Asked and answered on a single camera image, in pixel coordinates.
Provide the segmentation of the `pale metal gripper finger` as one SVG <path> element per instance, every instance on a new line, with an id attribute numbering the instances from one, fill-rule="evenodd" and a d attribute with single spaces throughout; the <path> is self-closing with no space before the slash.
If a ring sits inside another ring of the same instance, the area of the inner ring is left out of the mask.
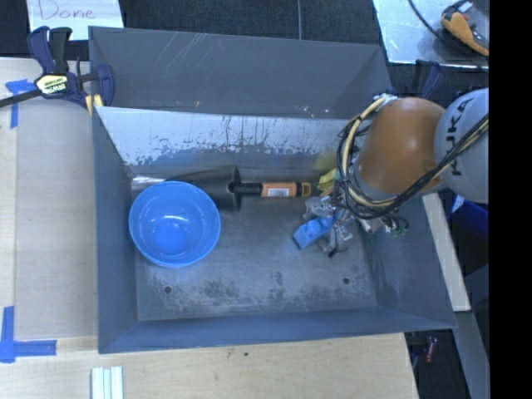
<path id="1" fill-rule="evenodd" d="M 333 257 L 338 253 L 345 252 L 348 243 L 352 240 L 353 233 L 343 225 L 334 225 L 330 231 L 319 241 L 318 246 L 328 256 Z"/>
<path id="2" fill-rule="evenodd" d="M 304 220 L 310 220 L 317 217 L 328 219 L 333 216 L 333 204 L 329 196 L 312 197 L 305 201 Z"/>

